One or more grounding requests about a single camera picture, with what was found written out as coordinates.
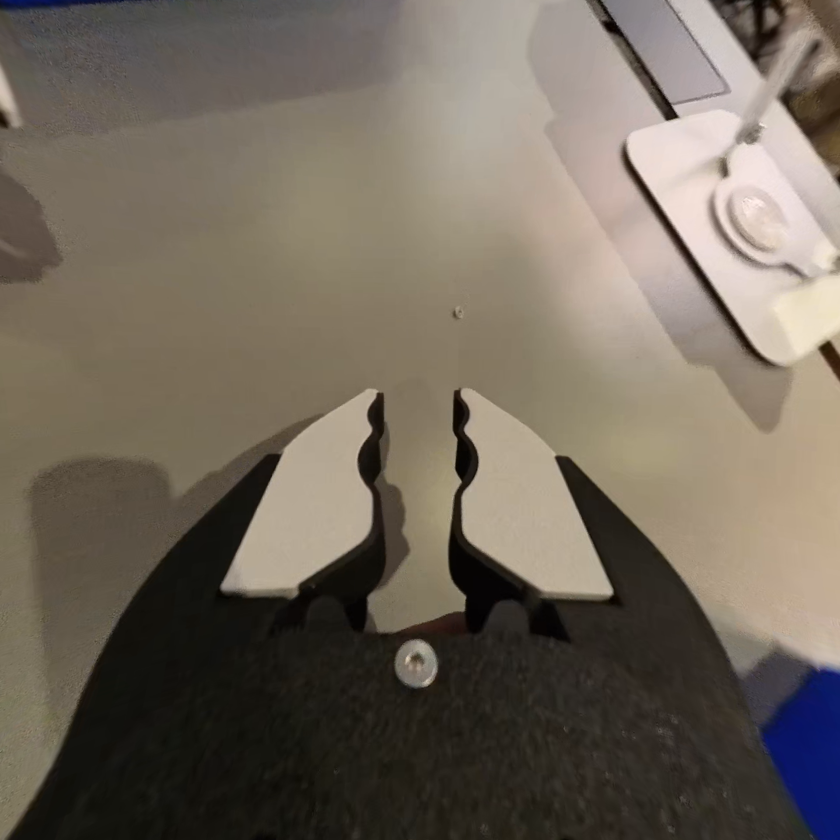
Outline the dark table inset panel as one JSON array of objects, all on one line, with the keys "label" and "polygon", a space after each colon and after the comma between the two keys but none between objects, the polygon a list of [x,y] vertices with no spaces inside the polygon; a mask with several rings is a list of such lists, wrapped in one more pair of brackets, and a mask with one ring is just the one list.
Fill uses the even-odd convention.
[{"label": "dark table inset panel", "polygon": [[600,5],[670,106],[730,93],[671,2],[601,1]]}]

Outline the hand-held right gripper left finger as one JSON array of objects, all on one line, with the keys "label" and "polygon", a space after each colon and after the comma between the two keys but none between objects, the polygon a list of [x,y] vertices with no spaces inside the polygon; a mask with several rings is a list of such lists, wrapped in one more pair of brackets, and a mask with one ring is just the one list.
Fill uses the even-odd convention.
[{"label": "hand-held right gripper left finger", "polygon": [[367,389],[307,426],[279,456],[220,592],[342,607],[355,631],[385,570],[385,398]]}]

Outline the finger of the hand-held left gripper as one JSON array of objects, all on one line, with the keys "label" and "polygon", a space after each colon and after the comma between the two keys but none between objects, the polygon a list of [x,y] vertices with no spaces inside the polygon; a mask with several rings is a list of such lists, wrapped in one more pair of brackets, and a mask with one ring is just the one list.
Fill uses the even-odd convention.
[{"label": "finger of the hand-held left gripper", "polygon": [[3,63],[0,67],[0,88],[2,128],[19,130],[25,125],[25,120]]}]

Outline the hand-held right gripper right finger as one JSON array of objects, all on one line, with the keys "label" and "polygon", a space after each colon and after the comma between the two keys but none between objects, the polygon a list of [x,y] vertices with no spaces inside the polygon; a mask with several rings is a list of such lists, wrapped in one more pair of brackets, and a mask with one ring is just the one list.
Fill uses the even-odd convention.
[{"label": "hand-held right gripper right finger", "polygon": [[567,638],[559,602],[614,596],[552,448],[479,394],[454,393],[455,492],[450,576],[469,630],[499,607],[531,634]]}]

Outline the white metal display stand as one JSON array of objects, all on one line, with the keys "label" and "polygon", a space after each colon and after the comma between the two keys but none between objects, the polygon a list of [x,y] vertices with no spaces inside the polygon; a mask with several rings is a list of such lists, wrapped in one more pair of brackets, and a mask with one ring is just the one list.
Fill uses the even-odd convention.
[{"label": "white metal display stand", "polygon": [[759,357],[787,367],[838,338],[838,237],[764,141],[773,104],[816,46],[800,28],[741,116],[637,130],[626,155],[722,308]]}]

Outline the blue plastic shelf bin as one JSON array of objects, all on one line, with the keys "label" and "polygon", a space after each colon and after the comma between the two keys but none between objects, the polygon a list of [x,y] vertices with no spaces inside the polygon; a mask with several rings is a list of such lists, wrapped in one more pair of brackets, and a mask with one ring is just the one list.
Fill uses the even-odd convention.
[{"label": "blue plastic shelf bin", "polygon": [[811,834],[838,839],[838,671],[807,676],[763,727],[763,740]]}]

